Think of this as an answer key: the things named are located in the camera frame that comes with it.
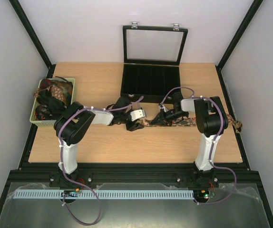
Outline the patterned paisley tie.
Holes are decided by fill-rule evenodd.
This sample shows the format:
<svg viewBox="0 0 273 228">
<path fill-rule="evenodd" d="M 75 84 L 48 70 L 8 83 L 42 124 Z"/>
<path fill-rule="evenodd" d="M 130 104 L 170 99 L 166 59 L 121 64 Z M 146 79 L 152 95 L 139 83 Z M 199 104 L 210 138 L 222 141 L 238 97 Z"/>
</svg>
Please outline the patterned paisley tie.
<svg viewBox="0 0 273 228">
<path fill-rule="evenodd" d="M 231 124 L 236 133 L 241 133 L 243 124 L 242 122 L 235 120 L 230 114 L 226 114 L 229 124 Z M 152 121 L 143 119 L 141 121 L 141 124 L 144 127 L 157 127 L 157 126 L 163 126 L 163 127 L 186 127 L 186 126 L 196 126 L 196 118 L 195 117 L 181 117 L 176 120 L 174 120 L 172 123 L 152 123 Z"/>
</svg>

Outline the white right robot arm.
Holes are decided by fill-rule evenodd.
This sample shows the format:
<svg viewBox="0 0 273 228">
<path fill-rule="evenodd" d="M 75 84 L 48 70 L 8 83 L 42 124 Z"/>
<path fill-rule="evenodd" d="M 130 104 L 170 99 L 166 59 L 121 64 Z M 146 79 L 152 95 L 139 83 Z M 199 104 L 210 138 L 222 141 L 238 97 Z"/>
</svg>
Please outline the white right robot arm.
<svg viewBox="0 0 273 228">
<path fill-rule="evenodd" d="M 198 131 L 201 133 L 198 156 L 194 162 L 190 181 L 199 187 L 213 180 L 214 155 L 219 139 L 228 127 L 228 119 L 220 97 L 184 99 L 181 92 L 172 94 L 173 109 L 166 110 L 159 104 L 160 112 L 150 121 L 151 126 L 181 124 L 190 112 L 195 113 Z"/>
</svg>

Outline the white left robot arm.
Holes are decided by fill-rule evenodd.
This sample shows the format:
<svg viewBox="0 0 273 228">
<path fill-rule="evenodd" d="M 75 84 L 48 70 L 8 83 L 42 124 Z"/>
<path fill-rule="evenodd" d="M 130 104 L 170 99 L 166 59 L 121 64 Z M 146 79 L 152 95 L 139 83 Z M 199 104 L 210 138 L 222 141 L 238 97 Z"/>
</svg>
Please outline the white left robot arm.
<svg viewBox="0 0 273 228">
<path fill-rule="evenodd" d="M 107 108 L 87 107 L 73 102 L 54 123 L 54 130 L 59 142 L 60 161 L 58 170 L 50 174 L 51 187 L 76 188 L 89 186 L 91 176 L 78 176 L 78 144 L 86 135 L 91 125 L 113 126 L 124 124 L 130 132 L 144 128 L 138 120 L 146 117 L 143 108 L 133 110 L 144 99 L 140 96 L 135 102 L 120 97 L 114 105 Z"/>
</svg>

